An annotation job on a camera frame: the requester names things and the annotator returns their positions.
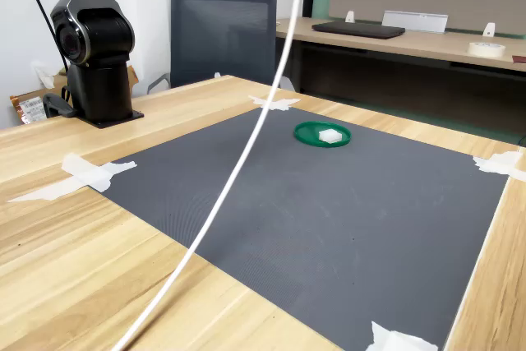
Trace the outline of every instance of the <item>green dish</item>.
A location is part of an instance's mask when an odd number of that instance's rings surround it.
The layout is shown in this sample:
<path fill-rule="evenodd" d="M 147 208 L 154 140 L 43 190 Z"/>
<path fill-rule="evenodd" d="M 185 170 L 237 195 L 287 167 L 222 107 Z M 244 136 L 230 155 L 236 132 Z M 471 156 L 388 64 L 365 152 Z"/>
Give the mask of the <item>green dish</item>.
<path fill-rule="evenodd" d="M 336 143 L 327 143 L 320 140 L 320 132 L 326 129 L 334 129 L 342 134 L 342 140 Z M 313 145 L 315 147 L 334 148 L 346 145 L 351 141 L 351 132 L 346 127 L 342 127 L 331 122 L 304 122 L 294 128 L 294 136 L 301 143 Z"/>

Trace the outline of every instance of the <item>wooden table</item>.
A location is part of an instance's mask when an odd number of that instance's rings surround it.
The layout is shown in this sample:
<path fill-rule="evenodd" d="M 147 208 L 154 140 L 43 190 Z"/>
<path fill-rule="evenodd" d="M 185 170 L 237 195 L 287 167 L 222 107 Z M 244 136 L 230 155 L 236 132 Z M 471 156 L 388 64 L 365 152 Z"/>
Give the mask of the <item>wooden table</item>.
<path fill-rule="evenodd" d="M 98 130 L 53 118 L 0 133 L 0 348 L 108 349 L 185 248 L 88 187 L 6 203 L 68 175 L 65 154 L 120 159 L 256 106 L 268 87 L 221 77 L 134 100 L 145 117 Z M 517 146 L 293 92 L 294 106 L 416 141 L 490 157 Z M 526 169 L 526 160 L 522 161 Z M 509 180 L 450 337 L 452 350 L 526 349 L 526 183 Z M 198 256 L 134 349 L 337 349 Z"/>
<path fill-rule="evenodd" d="M 287 34 L 289 20 L 279 20 L 276 28 L 278 37 Z M 393 39 L 370 39 L 349 35 L 316 32 L 312 29 L 315 24 L 329 22 L 311 18 L 299 18 L 294 31 L 294 39 L 309 43 L 328 44 L 337 47 L 367 49 L 381 53 L 397 53 L 420 58 L 440 59 L 442 61 L 461 62 L 472 65 L 499 67 L 501 69 L 526 72 L 526 63 L 513 63 L 512 55 L 526 56 L 526 40 L 486 38 L 481 35 L 464 33 L 445 33 L 443 35 L 425 32 L 407 31 Z M 502 58 L 480 58 L 468 53 L 469 43 L 491 42 L 506 46 Z"/>

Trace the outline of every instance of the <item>black mat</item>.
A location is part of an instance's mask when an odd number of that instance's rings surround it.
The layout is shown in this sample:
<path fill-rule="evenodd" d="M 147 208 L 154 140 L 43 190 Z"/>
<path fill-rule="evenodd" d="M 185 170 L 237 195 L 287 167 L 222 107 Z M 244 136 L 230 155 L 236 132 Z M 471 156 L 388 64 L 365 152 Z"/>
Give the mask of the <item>black mat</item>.
<path fill-rule="evenodd" d="M 104 195 L 189 246 L 259 113 L 122 159 L 137 167 Z M 269 113 L 197 252 L 344 349 L 372 343 L 371 321 L 442 347 L 506 176 L 346 122 L 347 146 L 296 141 L 315 120 L 331 119 Z"/>

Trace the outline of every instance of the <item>black laptop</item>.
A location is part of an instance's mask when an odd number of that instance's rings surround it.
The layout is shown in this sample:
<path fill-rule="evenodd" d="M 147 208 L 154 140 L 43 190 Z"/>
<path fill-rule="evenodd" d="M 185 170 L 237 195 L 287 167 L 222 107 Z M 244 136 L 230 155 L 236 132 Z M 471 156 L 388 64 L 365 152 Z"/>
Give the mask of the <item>black laptop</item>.
<path fill-rule="evenodd" d="M 392 26 L 352 23 L 345 21 L 327 22 L 325 24 L 313 25 L 313 30 L 325 33 L 337 33 L 338 35 L 351 35 L 372 37 L 373 39 L 391 39 L 403 35 L 405 28 L 394 28 Z"/>

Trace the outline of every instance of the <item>robotic arm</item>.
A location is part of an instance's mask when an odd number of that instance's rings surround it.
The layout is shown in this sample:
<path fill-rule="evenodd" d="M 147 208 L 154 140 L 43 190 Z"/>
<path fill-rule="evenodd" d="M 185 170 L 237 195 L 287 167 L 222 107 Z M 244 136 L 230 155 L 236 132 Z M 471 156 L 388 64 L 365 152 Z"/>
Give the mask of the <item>robotic arm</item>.
<path fill-rule="evenodd" d="M 67 89 L 73 109 L 55 94 L 44 96 L 49 116 L 79 117 L 108 127 L 143 115 L 132 110 L 126 62 L 132 25 L 114 0 L 59 0 L 51 12 L 57 45 L 72 63 Z"/>

